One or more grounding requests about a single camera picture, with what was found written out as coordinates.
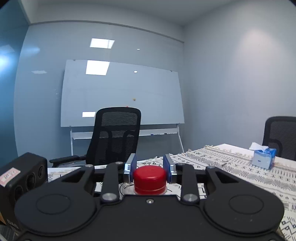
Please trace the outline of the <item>whiteboard on stand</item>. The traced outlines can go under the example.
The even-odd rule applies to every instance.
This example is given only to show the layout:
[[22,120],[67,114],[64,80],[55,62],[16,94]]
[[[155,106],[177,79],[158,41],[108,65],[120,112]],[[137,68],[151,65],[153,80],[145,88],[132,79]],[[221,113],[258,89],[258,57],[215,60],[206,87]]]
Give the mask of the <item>whiteboard on stand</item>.
[[184,124],[177,72],[98,60],[67,60],[61,95],[63,128],[93,126],[102,108],[137,108],[142,125]]

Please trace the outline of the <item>red bottle cap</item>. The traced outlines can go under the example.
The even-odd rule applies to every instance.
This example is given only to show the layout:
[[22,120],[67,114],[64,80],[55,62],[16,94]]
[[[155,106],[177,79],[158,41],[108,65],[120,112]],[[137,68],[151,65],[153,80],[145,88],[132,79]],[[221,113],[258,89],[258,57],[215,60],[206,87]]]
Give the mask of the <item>red bottle cap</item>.
[[142,166],[133,173],[133,183],[136,192],[163,190],[167,185],[165,170],[159,166]]

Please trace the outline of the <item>black mesh office chair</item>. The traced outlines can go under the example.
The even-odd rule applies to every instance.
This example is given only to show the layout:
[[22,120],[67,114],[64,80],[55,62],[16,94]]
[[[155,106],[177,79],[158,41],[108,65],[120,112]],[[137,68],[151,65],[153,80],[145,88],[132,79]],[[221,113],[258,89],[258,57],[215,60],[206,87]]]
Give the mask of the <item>black mesh office chair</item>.
[[93,134],[84,156],[67,156],[49,162],[56,168],[62,164],[85,161],[86,164],[107,165],[126,162],[137,152],[141,112],[137,108],[111,107],[97,111]]
[[266,120],[263,146],[276,149],[276,156],[295,161],[295,117],[273,116]]

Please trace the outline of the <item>blue tissue box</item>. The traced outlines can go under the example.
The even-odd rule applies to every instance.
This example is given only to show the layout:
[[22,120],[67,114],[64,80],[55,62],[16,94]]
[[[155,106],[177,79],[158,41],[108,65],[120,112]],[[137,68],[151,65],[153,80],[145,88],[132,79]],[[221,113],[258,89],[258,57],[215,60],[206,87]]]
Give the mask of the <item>blue tissue box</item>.
[[249,149],[253,151],[252,165],[266,170],[269,170],[273,166],[276,149],[261,146],[256,142],[253,142]]

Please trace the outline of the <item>black mesh office chair left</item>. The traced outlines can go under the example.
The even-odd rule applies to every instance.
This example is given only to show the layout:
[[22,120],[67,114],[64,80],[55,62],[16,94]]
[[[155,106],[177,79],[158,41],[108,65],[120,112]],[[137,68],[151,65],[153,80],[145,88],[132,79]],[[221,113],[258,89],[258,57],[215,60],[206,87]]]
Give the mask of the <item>black mesh office chair left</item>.
[[85,161],[86,164],[107,165],[126,162],[137,152],[141,112],[137,108],[111,107],[97,111],[93,134],[84,156],[67,156],[49,162],[56,168],[62,164]]

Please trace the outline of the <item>black mesh office chair middle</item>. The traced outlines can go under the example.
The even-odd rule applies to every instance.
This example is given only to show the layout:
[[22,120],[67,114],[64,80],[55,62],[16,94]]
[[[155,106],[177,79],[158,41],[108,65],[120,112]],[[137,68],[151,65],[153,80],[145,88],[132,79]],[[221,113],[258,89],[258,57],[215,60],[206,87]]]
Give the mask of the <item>black mesh office chair middle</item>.
[[273,116],[266,120],[263,146],[276,149],[276,156],[295,161],[295,117]]

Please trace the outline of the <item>patterned white tablecloth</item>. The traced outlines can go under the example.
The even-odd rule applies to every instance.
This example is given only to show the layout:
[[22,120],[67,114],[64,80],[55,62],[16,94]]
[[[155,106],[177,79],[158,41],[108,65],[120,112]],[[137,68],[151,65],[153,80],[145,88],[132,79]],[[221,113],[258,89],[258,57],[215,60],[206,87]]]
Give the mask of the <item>patterned white tablecloth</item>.
[[276,157],[270,170],[262,169],[251,164],[253,151],[228,144],[170,156],[174,163],[190,164],[197,170],[218,167],[276,195],[285,207],[280,234],[295,240],[295,161]]

